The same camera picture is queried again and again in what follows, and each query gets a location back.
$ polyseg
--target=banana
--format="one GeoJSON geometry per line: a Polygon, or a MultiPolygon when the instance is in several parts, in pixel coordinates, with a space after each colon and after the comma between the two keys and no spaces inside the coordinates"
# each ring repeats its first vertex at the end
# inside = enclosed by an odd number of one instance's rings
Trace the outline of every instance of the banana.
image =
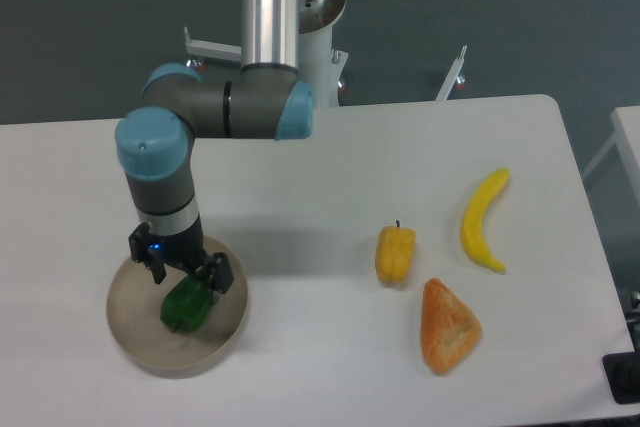
{"type": "Polygon", "coordinates": [[[482,220],[491,201],[500,193],[509,180],[509,169],[491,172],[471,197],[462,217],[460,241],[462,247],[474,262],[504,274],[505,265],[492,254],[482,233],[482,220]]]}

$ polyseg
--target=yellow pepper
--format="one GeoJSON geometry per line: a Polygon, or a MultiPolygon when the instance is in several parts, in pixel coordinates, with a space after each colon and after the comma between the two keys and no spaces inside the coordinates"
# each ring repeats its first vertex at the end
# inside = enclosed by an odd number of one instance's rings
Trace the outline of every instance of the yellow pepper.
{"type": "Polygon", "coordinates": [[[397,284],[409,273],[416,233],[412,229],[395,226],[384,227],[380,231],[376,248],[376,272],[381,282],[397,284]]]}
{"type": "Polygon", "coordinates": [[[489,174],[469,201],[460,226],[460,241],[467,255],[478,264],[500,274],[505,273],[506,267],[491,253],[482,232],[482,220],[487,207],[502,192],[508,180],[509,169],[506,168],[489,174]]]}

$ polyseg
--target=orange bread slice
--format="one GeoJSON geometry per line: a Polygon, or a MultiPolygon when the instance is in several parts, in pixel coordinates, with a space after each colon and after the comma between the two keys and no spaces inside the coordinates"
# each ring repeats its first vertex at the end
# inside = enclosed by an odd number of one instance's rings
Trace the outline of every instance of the orange bread slice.
{"type": "Polygon", "coordinates": [[[420,341],[425,362],[444,375],[473,350],[482,326],[469,307],[440,279],[424,285],[420,341]]]}

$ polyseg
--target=white table surface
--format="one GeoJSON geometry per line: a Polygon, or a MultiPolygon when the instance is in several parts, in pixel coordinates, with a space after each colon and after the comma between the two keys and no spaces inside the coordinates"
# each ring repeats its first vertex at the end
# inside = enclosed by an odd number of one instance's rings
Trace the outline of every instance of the white table surface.
{"type": "Polygon", "coordinates": [[[2,425],[497,426],[640,412],[606,383],[601,357],[632,346],[549,97],[334,108],[306,141],[199,140],[205,231],[244,264],[250,308],[233,351],[183,380],[140,370],[107,326],[137,225],[115,125],[0,127],[2,425]],[[512,178],[485,230],[504,276],[458,241],[469,196],[502,166],[512,178]],[[373,262],[396,219],[417,231],[402,289],[383,288],[373,262]],[[420,354],[431,277],[484,329],[446,377],[420,354]]]}
{"type": "Polygon", "coordinates": [[[640,203],[640,106],[614,109],[611,122],[622,164],[640,203]]]}

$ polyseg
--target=gray wall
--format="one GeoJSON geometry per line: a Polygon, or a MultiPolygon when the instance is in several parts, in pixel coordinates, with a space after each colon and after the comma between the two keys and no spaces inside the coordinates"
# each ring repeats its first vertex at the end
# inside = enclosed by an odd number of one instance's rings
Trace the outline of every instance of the gray wall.
{"type": "MultiPolygon", "coordinates": [[[[240,0],[0,0],[0,15],[5,124],[123,116],[155,66],[184,60],[184,24],[240,42],[240,0]]],[[[455,96],[554,97],[582,168],[612,109],[640,104],[639,24],[639,0],[348,0],[335,29],[351,55],[343,101],[431,100],[468,44],[455,96]]],[[[619,160],[588,192],[616,281],[640,288],[640,209],[619,160]]]]}

